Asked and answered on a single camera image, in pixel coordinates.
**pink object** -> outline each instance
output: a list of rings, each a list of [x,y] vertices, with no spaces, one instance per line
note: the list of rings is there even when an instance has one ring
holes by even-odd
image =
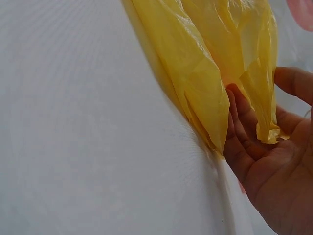
[[[286,0],[294,20],[308,32],[313,32],[313,0]]]

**hand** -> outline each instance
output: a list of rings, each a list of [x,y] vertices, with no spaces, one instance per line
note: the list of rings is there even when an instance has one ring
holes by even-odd
[[[275,83],[312,105],[313,74],[277,68]],[[248,101],[234,85],[227,93],[231,104],[224,155],[250,201],[278,234],[313,234],[311,120],[278,106],[278,126],[290,139],[265,145],[256,138],[257,118]]]

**crumpled plastic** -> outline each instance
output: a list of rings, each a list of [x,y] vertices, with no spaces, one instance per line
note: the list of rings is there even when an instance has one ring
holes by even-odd
[[[277,27],[268,0],[132,1],[183,113],[211,149],[224,149],[231,83],[256,112],[258,139],[277,143]]]

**white surface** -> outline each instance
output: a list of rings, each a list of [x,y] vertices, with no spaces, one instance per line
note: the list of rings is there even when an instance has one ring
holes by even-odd
[[[0,234],[233,234],[120,1],[0,0],[0,51]]]

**plastic bag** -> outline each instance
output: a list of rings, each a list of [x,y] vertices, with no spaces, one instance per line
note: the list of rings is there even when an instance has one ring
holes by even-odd
[[[256,111],[258,139],[277,142],[277,29],[268,0],[132,1],[184,114],[211,149],[223,152],[230,83]]]

